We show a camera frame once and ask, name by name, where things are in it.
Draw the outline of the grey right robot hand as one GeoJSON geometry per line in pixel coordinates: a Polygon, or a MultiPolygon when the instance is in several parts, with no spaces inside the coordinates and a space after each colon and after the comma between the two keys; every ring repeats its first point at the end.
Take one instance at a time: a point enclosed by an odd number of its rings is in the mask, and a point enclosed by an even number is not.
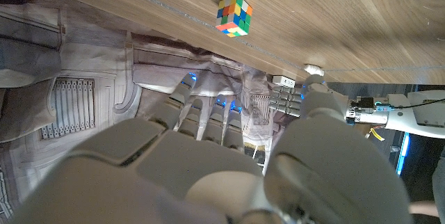
{"type": "Polygon", "coordinates": [[[394,167],[346,123],[347,97],[312,75],[292,94],[300,117],[266,169],[243,150],[238,102],[184,108],[187,74],[149,119],[132,118],[71,149],[12,223],[411,223],[394,167]]]}

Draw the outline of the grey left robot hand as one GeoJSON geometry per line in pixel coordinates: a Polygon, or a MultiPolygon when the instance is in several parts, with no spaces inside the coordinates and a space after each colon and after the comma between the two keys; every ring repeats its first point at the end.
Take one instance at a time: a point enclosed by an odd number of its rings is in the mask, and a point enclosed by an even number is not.
{"type": "Polygon", "coordinates": [[[270,109],[299,118],[303,99],[304,95],[299,88],[275,86],[271,90],[268,106],[270,109]]]}

